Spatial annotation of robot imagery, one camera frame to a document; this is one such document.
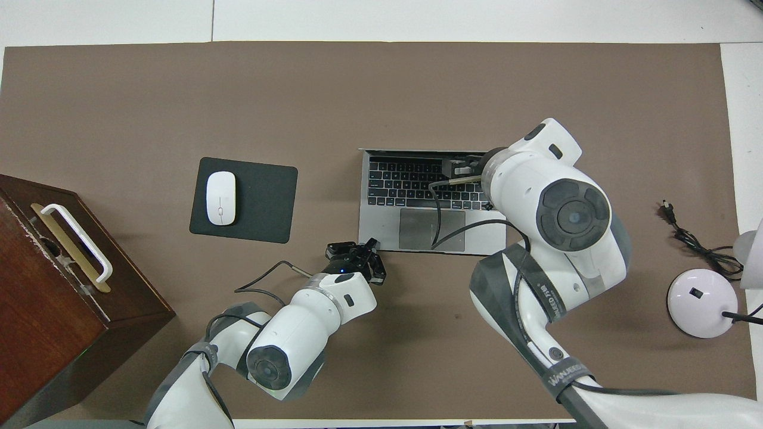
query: wooden cabinet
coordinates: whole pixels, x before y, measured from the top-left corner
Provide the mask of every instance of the wooden cabinet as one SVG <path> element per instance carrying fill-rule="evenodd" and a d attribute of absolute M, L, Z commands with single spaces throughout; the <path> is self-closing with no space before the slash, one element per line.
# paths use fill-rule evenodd
<path fill-rule="evenodd" d="M 0 264 L 3 429 L 80 402 L 175 315 L 74 192 L 0 175 Z"/>

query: laptop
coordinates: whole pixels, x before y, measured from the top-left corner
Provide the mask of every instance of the laptop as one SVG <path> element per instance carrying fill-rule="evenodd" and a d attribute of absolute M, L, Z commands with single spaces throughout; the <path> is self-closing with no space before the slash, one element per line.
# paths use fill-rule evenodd
<path fill-rule="evenodd" d="M 443 160 L 478 159 L 485 152 L 361 149 L 359 243 L 379 241 L 380 250 L 491 255 L 506 247 L 506 226 L 474 227 L 431 250 L 437 210 L 431 182 L 447 180 Z M 479 182 L 435 188 L 442 220 L 439 239 L 468 224 L 506 219 L 490 209 Z"/>

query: robotic arm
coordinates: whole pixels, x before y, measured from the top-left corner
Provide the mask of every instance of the robotic arm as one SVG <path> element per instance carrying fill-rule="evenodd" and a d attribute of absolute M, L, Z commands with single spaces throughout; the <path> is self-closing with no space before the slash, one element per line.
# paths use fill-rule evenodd
<path fill-rule="evenodd" d="M 213 318 L 149 402 L 147 427 L 233 427 L 209 376 L 218 364 L 235 369 L 274 398 L 302 396 L 324 364 L 328 337 L 376 307 L 369 283 L 386 277 L 376 241 L 329 244 L 329 264 L 271 318 L 253 302 Z"/>
<path fill-rule="evenodd" d="M 582 427 L 760 427 L 763 405 L 746 398 L 605 389 L 546 331 L 621 282 L 631 254 L 604 191 L 573 167 L 580 155 L 553 119 L 486 155 L 482 188 L 528 239 L 478 263 L 475 307 Z"/>

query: white handle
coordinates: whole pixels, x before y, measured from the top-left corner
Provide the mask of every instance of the white handle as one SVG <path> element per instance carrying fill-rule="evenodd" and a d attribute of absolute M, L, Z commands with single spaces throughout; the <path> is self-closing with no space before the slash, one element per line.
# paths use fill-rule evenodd
<path fill-rule="evenodd" d="M 71 213 L 69 213 L 68 210 L 66 210 L 66 207 L 59 205 L 59 204 L 49 204 L 45 206 L 42 210 L 40 210 L 40 213 L 43 215 L 49 215 L 53 212 L 53 210 L 57 210 L 61 216 L 63 217 L 63 220 L 66 221 L 67 224 L 69 224 L 70 227 L 74 230 L 74 232 L 77 233 L 77 236 L 82 240 L 82 242 L 87 246 L 87 248 L 90 250 L 90 253 L 92 253 L 95 258 L 98 260 L 98 262 L 101 263 L 103 266 L 103 273 L 98 276 L 98 278 L 95 280 L 96 282 L 105 282 L 106 279 L 108 279 L 111 276 L 111 273 L 113 272 L 113 268 L 111 268 L 111 263 L 108 262 L 108 259 L 106 259 L 106 256 L 101 252 L 100 249 L 98 249 L 98 246 L 93 243 L 93 240 L 90 239 L 90 236 L 87 235 L 85 230 L 82 229 L 81 226 L 79 226 L 79 223 L 74 219 Z"/>

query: brown desk mat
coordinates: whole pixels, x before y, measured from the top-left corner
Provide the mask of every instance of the brown desk mat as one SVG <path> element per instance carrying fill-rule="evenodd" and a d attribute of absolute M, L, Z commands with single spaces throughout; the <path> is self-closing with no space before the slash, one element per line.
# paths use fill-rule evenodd
<path fill-rule="evenodd" d="M 736 238 L 720 49 L 713 44 L 239 42 L 10 47 L 0 171 L 77 191 L 178 317 L 66 418 L 140 418 L 206 322 L 278 260 L 317 271 L 355 240 L 358 147 L 480 149 L 557 118 L 633 238 L 628 279 L 551 332 L 610 387 L 753 397 L 744 325 L 713 340 L 673 326 L 671 280 L 705 266 L 655 215 L 670 199 L 710 246 Z M 194 235 L 203 156 L 295 166 L 291 240 Z M 236 418 L 566 418 L 468 297 L 471 256 L 384 253 L 378 309 L 330 339 L 307 395 L 280 403 L 233 370 Z M 263 286 L 285 298 L 289 270 Z"/>

